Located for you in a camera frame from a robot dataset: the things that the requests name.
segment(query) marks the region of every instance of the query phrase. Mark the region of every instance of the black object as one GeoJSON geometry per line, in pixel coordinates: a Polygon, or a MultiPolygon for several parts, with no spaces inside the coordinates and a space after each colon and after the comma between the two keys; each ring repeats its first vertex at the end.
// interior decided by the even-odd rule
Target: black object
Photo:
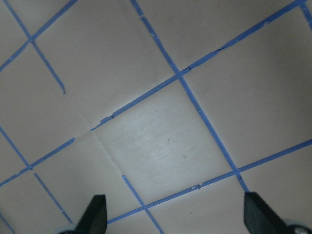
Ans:
{"type": "Polygon", "coordinates": [[[287,226],[257,193],[245,193],[244,223],[251,234],[312,234],[304,226],[287,226]]]}
{"type": "Polygon", "coordinates": [[[104,234],[107,227],[105,195],[93,196],[75,230],[59,234],[104,234]]]}

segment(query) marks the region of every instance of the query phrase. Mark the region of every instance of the metal screw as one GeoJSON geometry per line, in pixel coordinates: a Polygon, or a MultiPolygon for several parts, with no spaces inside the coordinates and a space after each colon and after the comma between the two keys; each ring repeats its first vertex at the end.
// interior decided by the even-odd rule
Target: metal screw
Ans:
{"type": "Polygon", "coordinates": [[[308,234],[308,231],[301,227],[295,227],[294,233],[296,234],[308,234]]]}

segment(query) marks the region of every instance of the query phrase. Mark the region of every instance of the floor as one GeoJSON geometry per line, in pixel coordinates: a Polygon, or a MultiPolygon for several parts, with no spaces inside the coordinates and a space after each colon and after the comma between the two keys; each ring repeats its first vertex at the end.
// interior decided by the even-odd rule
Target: floor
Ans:
{"type": "Polygon", "coordinates": [[[312,0],[0,1],[0,233],[312,228],[312,0]]]}

